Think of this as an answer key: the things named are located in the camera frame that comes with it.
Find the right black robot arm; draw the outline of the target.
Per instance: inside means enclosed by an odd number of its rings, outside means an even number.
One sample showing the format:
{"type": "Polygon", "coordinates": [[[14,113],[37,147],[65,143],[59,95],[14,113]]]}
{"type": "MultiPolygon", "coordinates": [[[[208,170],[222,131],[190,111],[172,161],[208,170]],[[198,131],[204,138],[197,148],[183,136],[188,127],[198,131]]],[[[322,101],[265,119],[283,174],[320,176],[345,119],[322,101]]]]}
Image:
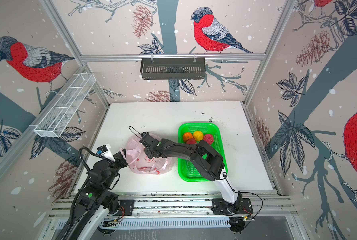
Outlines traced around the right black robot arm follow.
{"type": "Polygon", "coordinates": [[[242,193],[235,190],[230,183],[223,156],[206,141],[198,144],[175,143],[169,139],[157,140],[149,133],[141,133],[139,142],[145,147],[144,152],[149,158],[174,157],[190,161],[200,175],[214,182],[222,200],[212,207],[214,214],[233,216],[242,206],[242,193]]]}

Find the green plastic basket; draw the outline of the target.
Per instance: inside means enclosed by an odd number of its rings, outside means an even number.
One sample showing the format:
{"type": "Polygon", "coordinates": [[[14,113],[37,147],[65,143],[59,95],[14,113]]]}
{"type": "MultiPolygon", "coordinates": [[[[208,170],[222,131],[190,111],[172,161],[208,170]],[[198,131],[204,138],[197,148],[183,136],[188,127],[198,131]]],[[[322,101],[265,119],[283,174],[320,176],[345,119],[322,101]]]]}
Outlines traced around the green plastic basket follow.
{"type": "MultiPolygon", "coordinates": [[[[228,165],[225,157],[225,151],[223,146],[222,135],[220,129],[217,125],[212,123],[185,123],[182,124],[178,128],[177,132],[177,142],[181,144],[185,144],[186,141],[183,139],[185,133],[193,134],[196,131],[200,131],[205,135],[213,136],[213,143],[211,146],[223,157],[223,164],[225,167],[225,171],[228,173],[228,165]]],[[[206,178],[202,176],[202,174],[207,174],[204,171],[198,171],[196,166],[190,160],[185,160],[181,158],[177,158],[177,172],[180,178],[186,182],[208,182],[206,178]]]]}

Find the red round lychee fruit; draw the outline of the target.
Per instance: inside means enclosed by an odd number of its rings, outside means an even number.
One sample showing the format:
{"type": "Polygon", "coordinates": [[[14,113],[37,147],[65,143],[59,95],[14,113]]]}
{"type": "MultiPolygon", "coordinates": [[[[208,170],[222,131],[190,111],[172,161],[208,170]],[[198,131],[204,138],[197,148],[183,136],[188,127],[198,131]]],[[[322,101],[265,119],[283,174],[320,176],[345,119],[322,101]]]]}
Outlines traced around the red round lychee fruit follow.
{"type": "Polygon", "coordinates": [[[207,142],[209,145],[212,145],[214,142],[214,136],[211,134],[205,134],[203,140],[207,142]]]}

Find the orange fruit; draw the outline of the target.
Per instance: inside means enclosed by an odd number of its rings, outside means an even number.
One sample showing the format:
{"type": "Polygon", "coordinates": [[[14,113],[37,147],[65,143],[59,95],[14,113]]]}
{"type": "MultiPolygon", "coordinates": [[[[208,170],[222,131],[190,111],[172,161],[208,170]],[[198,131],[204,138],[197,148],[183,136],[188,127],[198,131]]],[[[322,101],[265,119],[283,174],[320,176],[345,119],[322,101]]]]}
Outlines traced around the orange fruit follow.
{"type": "Polygon", "coordinates": [[[183,141],[186,143],[188,140],[192,139],[193,135],[190,132],[186,132],[183,134],[183,141]]]}

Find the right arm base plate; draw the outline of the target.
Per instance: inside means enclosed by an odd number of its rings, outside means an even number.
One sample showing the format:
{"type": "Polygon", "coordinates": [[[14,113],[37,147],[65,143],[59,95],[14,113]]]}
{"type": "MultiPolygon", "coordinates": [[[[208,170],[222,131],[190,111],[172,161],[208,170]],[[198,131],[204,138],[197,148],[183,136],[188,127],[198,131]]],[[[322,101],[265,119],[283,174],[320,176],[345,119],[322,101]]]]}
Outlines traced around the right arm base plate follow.
{"type": "Polygon", "coordinates": [[[237,204],[231,204],[223,199],[212,199],[211,211],[214,215],[252,215],[254,213],[251,200],[242,198],[237,204]]]}

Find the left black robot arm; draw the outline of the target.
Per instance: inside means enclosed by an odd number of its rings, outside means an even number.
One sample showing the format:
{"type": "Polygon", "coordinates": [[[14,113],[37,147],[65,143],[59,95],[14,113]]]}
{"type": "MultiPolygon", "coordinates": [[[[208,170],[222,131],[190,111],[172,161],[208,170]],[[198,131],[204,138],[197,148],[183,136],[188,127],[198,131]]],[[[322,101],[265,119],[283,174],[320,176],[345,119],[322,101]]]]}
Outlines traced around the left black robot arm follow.
{"type": "Polygon", "coordinates": [[[78,156],[87,177],[72,201],[69,218],[56,237],[58,240],[89,240],[95,231],[110,236],[114,230],[100,227],[104,218],[118,211],[120,219],[125,215],[118,195],[110,190],[117,184],[114,179],[120,178],[119,170],[128,166],[126,149],[113,155],[109,145],[97,148],[95,153],[81,147],[78,156]]]}

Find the yellow lemon fruit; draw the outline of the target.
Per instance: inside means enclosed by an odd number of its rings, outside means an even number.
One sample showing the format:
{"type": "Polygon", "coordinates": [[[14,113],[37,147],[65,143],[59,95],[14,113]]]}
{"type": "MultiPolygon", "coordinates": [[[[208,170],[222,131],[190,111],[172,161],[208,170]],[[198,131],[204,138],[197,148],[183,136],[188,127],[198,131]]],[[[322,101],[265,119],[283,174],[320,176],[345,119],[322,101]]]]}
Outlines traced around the yellow lemon fruit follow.
{"type": "Polygon", "coordinates": [[[204,134],[201,131],[195,131],[193,132],[193,138],[199,142],[204,139],[204,134]]]}

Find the red dragon fruit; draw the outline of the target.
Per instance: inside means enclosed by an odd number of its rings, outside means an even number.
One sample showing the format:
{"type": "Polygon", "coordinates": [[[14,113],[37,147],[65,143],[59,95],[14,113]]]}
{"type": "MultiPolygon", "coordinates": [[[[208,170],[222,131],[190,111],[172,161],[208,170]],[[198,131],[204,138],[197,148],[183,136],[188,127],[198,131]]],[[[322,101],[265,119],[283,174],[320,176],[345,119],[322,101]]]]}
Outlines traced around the red dragon fruit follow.
{"type": "Polygon", "coordinates": [[[197,141],[194,138],[191,138],[186,141],[186,144],[197,144],[197,141]]]}

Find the pink plastic bag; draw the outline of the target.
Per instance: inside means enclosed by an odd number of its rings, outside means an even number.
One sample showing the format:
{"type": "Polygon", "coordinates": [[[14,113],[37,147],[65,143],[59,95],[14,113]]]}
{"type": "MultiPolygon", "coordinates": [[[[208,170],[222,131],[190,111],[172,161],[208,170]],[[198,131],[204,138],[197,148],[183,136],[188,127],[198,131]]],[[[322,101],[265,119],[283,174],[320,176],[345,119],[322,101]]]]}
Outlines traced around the pink plastic bag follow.
{"type": "Polygon", "coordinates": [[[129,169],[139,175],[163,175],[171,171],[177,158],[149,158],[144,147],[136,136],[130,137],[124,148],[121,148],[121,154],[126,159],[129,169]]]}

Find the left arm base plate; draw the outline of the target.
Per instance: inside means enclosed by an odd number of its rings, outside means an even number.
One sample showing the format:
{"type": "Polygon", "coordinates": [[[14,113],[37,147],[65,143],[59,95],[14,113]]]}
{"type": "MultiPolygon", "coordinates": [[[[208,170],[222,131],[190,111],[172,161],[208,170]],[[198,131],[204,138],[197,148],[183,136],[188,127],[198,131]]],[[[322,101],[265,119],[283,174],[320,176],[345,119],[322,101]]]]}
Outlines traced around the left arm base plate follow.
{"type": "Polygon", "coordinates": [[[125,217],[131,216],[134,208],[134,200],[113,200],[108,204],[101,205],[96,214],[107,213],[107,216],[125,217]]]}

